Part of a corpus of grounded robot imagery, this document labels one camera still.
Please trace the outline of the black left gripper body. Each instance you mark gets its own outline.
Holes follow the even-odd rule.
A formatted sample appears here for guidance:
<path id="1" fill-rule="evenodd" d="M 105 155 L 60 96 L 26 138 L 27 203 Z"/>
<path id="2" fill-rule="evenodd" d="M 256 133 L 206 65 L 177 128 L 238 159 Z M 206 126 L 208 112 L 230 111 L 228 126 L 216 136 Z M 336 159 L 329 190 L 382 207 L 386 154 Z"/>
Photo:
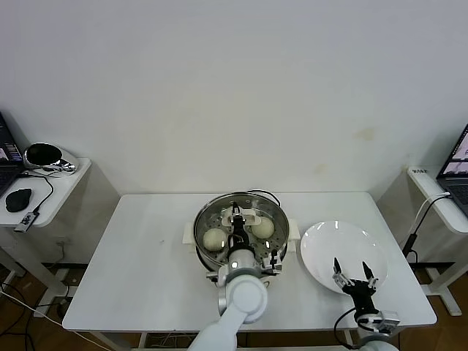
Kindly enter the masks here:
<path id="1" fill-rule="evenodd" d="M 233 219 L 233 232 L 228 236 L 228 246 L 230 251 L 236 249 L 248 249 L 253 251 L 249 236 L 244 229 L 244 220 L 241 217 L 235 217 Z"/>

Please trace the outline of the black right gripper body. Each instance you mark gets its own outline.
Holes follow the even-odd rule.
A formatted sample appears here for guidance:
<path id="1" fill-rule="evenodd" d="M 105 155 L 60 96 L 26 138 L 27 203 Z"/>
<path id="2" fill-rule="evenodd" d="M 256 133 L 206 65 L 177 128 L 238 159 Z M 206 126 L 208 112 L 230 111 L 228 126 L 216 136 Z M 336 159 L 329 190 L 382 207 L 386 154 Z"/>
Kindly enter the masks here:
<path id="1" fill-rule="evenodd" d="M 368 282 L 361 280 L 351 280 L 352 284 L 343 286 L 342 291 L 351 296 L 355 306 L 355 317 L 361 317 L 365 314 L 377 314 L 379 311 L 375 308 L 372 300 L 376 289 L 370 287 Z"/>

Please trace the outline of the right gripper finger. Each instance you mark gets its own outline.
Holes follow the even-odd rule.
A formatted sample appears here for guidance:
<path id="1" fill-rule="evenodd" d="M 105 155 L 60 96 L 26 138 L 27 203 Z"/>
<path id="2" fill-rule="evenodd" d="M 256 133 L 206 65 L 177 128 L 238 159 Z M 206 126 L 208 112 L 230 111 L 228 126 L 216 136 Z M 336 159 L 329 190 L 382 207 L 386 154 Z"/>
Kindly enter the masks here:
<path id="1" fill-rule="evenodd" d="M 353 286 L 353 282 L 343 274 L 336 257 L 333 259 L 333 280 L 340 290 L 343 290 L 345 287 Z"/>
<path id="2" fill-rule="evenodd" d="M 377 281 L 379 279 L 374 276 L 373 271 L 370 269 L 370 267 L 364 261 L 362 262 L 362 266 L 363 266 L 363 271 L 364 271 L 365 277 L 367 279 L 369 288 L 370 289 L 375 289 Z"/>

